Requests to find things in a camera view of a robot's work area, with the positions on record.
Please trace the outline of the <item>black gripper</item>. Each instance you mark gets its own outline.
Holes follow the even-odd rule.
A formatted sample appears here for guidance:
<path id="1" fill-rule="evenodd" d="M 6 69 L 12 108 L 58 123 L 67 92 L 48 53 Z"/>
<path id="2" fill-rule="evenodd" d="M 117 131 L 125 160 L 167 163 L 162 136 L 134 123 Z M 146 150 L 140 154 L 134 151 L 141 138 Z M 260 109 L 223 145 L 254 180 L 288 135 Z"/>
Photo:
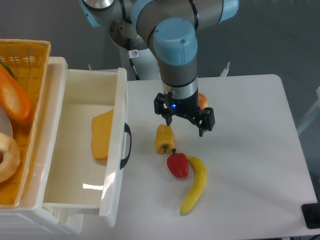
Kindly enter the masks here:
<path id="1" fill-rule="evenodd" d="M 153 101 L 153 105 L 154 113 L 161 115 L 167 126 L 171 125 L 173 115 L 191 117 L 191 122 L 198 127 L 200 137 L 203 137 L 205 132 L 212 131 L 216 123 L 212 107 L 205 107 L 204 109 L 199 107 L 198 90 L 184 99 L 174 98 L 172 93 L 163 94 L 159 92 Z"/>

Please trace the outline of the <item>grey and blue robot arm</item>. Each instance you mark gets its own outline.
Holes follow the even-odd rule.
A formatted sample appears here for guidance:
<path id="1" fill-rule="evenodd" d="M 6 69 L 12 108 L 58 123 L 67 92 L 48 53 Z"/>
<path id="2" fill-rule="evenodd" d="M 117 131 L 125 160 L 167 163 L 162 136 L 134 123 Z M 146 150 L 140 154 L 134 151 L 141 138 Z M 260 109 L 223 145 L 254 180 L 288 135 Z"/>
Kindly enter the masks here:
<path id="1" fill-rule="evenodd" d="M 211 131 L 214 110 L 198 100 L 197 30 L 236 15 L 237 0 L 82 0 L 80 6 L 94 27 L 122 20 L 133 26 L 157 60 L 163 91 L 154 111 L 167 125 L 172 117 L 188 120 L 199 134 Z"/>

